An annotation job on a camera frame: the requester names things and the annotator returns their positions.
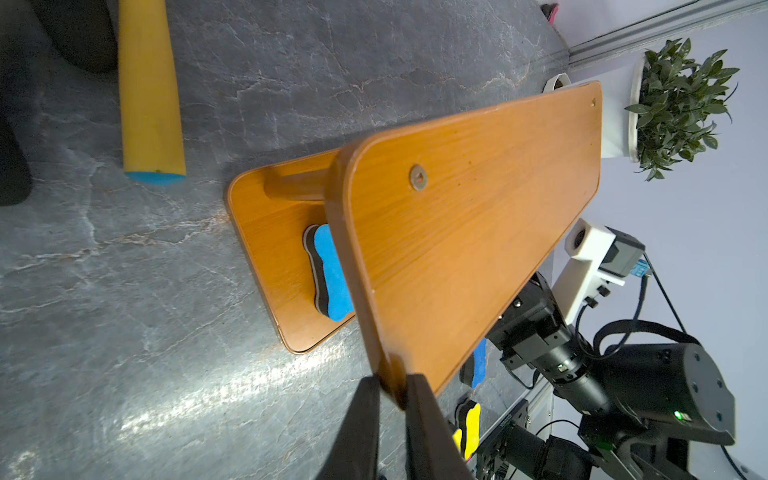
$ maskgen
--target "marble surface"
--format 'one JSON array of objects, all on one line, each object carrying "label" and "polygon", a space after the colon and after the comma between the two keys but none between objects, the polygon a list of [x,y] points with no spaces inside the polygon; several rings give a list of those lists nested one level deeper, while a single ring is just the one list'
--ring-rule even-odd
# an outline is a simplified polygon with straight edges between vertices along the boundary
[{"label": "marble surface", "polygon": [[[0,109],[35,179],[0,209],[0,478],[312,478],[369,373],[359,329],[283,348],[227,185],[536,94],[568,59],[535,0],[167,6],[188,177],[149,187],[121,169],[116,75],[69,65],[26,2],[0,5]],[[488,348],[486,381],[439,398],[447,413],[471,394],[485,427],[523,392]],[[404,434],[383,400],[390,479]]]}]

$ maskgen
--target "wooden panel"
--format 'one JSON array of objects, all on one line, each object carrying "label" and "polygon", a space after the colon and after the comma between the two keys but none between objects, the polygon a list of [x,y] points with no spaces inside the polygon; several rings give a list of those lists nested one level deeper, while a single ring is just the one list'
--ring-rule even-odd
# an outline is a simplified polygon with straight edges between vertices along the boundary
[{"label": "wooden panel", "polygon": [[293,353],[309,352],[354,316],[337,323],[315,309],[315,283],[302,235],[309,225],[326,222],[323,204],[268,198],[264,183],[327,168],[338,152],[247,171],[233,180],[227,195],[232,220],[277,331]]},{"label": "wooden panel", "polygon": [[601,104],[598,83],[564,88],[339,153],[326,214],[371,366],[401,406],[406,373],[447,385],[596,193]]}]

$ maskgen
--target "black cable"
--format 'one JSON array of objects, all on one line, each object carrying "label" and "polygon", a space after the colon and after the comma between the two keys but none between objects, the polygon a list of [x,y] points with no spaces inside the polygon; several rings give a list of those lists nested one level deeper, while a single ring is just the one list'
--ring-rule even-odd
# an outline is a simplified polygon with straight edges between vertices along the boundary
[{"label": "black cable", "polygon": [[730,457],[728,451],[725,449],[725,445],[721,445],[720,447],[723,449],[723,453],[725,454],[725,458],[728,458],[728,463],[730,463],[730,466],[732,466],[733,469],[736,470],[736,473],[739,475],[739,478],[741,478],[741,480],[746,480],[746,477],[744,476],[744,474],[741,472],[739,467],[736,466],[736,463],[733,461],[733,459]]},{"label": "black cable", "polygon": [[597,355],[590,350],[592,350],[591,347],[587,347],[585,345],[586,341],[581,338],[581,335],[579,335],[579,326],[581,325],[581,316],[584,314],[584,311],[587,309],[587,306],[582,306],[581,310],[579,310],[578,315],[576,316],[576,328],[574,331],[574,334],[576,335],[576,344],[579,346],[582,352],[584,354],[593,359],[593,360],[605,360],[607,358],[611,358],[613,355],[616,355],[616,353],[621,350],[621,347],[624,346],[624,344],[629,339],[629,335],[632,334],[632,330],[634,330],[634,327],[637,325],[637,320],[640,318],[640,312],[643,309],[643,302],[645,301],[645,290],[648,287],[648,277],[643,275],[642,278],[640,278],[640,295],[637,298],[637,308],[634,311],[634,315],[632,316],[632,328],[630,328],[630,331],[626,332],[623,337],[621,337],[621,340],[619,341],[618,345],[611,350],[609,353],[606,353],[605,355],[600,355],[600,352],[597,352]]},{"label": "black cable", "polygon": [[518,377],[517,375],[515,375],[515,374],[514,374],[514,373],[512,373],[512,372],[510,372],[510,373],[509,373],[509,375],[512,375],[512,378],[513,378],[513,379],[515,379],[515,380],[517,380],[517,381],[518,381],[518,383],[519,383],[520,385],[522,385],[522,386],[523,386],[523,388],[525,388],[525,389],[527,389],[527,390],[533,390],[533,388],[534,388],[534,387],[536,387],[536,382],[538,381],[538,370],[535,370],[535,371],[533,372],[533,379],[531,380],[531,386],[527,386],[527,385],[525,385],[525,384],[523,383],[523,381],[522,381],[522,380],[520,380],[520,377]]},{"label": "black cable", "polygon": [[680,316],[677,315],[677,311],[672,306],[672,300],[670,300],[670,297],[667,295],[667,291],[664,289],[663,286],[661,286],[661,280],[659,280],[659,274],[654,268],[654,265],[650,262],[650,258],[648,258],[648,254],[643,253],[643,258],[645,259],[646,263],[650,267],[650,270],[654,273],[654,278],[656,279],[656,283],[659,285],[659,290],[661,290],[661,294],[664,295],[664,299],[667,301],[667,305],[670,306],[670,310],[672,310],[674,319],[677,320],[677,324],[680,325],[680,329],[683,330],[683,333],[688,333],[685,330],[685,326],[683,326],[683,321],[680,320]]},{"label": "black cable", "polygon": [[568,422],[568,423],[570,423],[571,425],[573,425],[574,427],[576,427],[576,428],[579,428],[579,427],[578,427],[578,425],[576,425],[575,423],[573,423],[571,420],[566,420],[566,419],[552,420],[552,421],[551,421],[551,422],[549,422],[548,424],[546,424],[546,425],[544,425],[543,427],[541,427],[541,428],[538,430],[538,432],[536,432],[536,436],[538,437],[538,434],[539,434],[539,433],[541,433],[541,432],[543,432],[543,431],[544,431],[544,429],[546,429],[547,427],[549,427],[549,426],[550,426],[550,425],[552,425],[553,423],[558,423],[558,422]]}]

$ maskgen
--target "metal screw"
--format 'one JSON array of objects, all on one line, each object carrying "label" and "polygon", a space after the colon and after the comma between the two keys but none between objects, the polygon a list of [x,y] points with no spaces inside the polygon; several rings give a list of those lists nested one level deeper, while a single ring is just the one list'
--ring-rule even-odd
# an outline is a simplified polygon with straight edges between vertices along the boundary
[{"label": "metal screw", "polygon": [[413,187],[414,190],[421,191],[427,186],[427,172],[421,165],[417,164],[411,167],[409,176],[411,179],[411,187]]}]

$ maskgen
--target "blue eraser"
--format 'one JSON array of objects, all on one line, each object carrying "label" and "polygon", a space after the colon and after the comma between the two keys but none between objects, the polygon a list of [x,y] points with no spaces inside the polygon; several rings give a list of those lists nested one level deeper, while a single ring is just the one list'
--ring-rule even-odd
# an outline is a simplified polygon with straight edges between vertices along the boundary
[{"label": "blue eraser", "polygon": [[475,374],[472,376],[472,388],[477,387],[485,380],[485,338],[480,341],[480,345],[472,354],[475,357]]},{"label": "blue eraser", "polygon": [[327,224],[312,225],[304,231],[303,241],[315,278],[315,307],[334,322],[341,322],[354,311],[354,306],[331,229]]}]

